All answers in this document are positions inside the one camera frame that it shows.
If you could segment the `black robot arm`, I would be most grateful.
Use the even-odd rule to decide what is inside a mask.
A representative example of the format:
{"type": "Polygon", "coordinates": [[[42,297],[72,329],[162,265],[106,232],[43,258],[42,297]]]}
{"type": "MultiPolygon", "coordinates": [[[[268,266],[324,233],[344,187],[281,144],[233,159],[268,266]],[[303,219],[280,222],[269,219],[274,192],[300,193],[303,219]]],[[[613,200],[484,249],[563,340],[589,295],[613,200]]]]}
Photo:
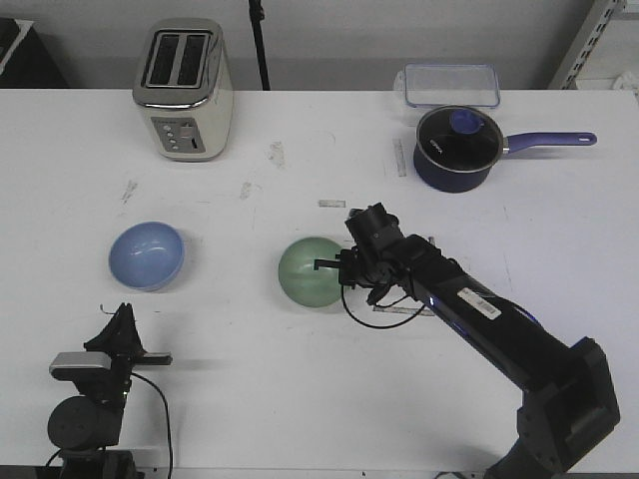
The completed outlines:
{"type": "Polygon", "coordinates": [[[593,339],[562,343],[429,240],[405,236],[382,204],[351,211],[345,225],[355,245],[316,259],[315,268],[335,268],[341,285],[369,289],[370,305],[400,287],[521,390],[518,438],[485,477],[555,478],[619,423],[607,357],[593,339]]]}
{"type": "Polygon", "coordinates": [[[168,366],[169,352],[151,353],[141,341],[133,306],[121,303],[82,351],[56,355],[51,376],[75,385],[78,394],[50,414],[47,433],[62,459],[61,478],[143,478],[129,450],[116,450],[131,379],[140,365],[168,366]]]}

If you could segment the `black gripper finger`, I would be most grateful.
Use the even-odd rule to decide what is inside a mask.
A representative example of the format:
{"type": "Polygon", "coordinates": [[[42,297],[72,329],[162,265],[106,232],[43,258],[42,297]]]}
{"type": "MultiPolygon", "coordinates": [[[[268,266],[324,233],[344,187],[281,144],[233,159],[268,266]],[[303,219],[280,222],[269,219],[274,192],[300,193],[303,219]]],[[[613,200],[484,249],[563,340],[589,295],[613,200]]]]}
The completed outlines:
{"type": "Polygon", "coordinates": [[[142,340],[140,338],[136,319],[134,315],[133,306],[131,303],[125,303],[124,312],[124,335],[125,345],[129,353],[145,353],[146,350],[143,347],[142,340]]]}
{"type": "Polygon", "coordinates": [[[319,270],[320,268],[340,269],[341,265],[339,260],[317,258],[314,261],[314,270],[319,270]]]}
{"type": "Polygon", "coordinates": [[[125,303],[121,303],[116,311],[110,314],[110,319],[101,332],[84,343],[86,351],[112,353],[115,350],[124,309],[125,303]]]}

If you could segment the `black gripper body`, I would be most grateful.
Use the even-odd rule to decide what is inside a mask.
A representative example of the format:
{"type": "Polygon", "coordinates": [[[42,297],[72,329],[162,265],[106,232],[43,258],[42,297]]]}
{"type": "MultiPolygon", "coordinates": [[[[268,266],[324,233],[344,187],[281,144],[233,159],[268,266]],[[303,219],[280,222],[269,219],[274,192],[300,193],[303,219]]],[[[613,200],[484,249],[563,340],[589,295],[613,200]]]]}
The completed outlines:
{"type": "Polygon", "coordinates": [[[342,249],[338,260],[338,281],[344,286],[375,288],[399,284],[394,247],[381,250],[353,246],[342,249]]]}
{"type": "Polygon", "coordinates": [[[116,355],[111,359],[110,373],[93,380],[74,381],[74,385],[81,394],[91,399],[124,399],[130,391],[130,378],[135,366],[168,366],[173,362],[173,356],[169,352],[146,352],[134,356],[116,355]]]}

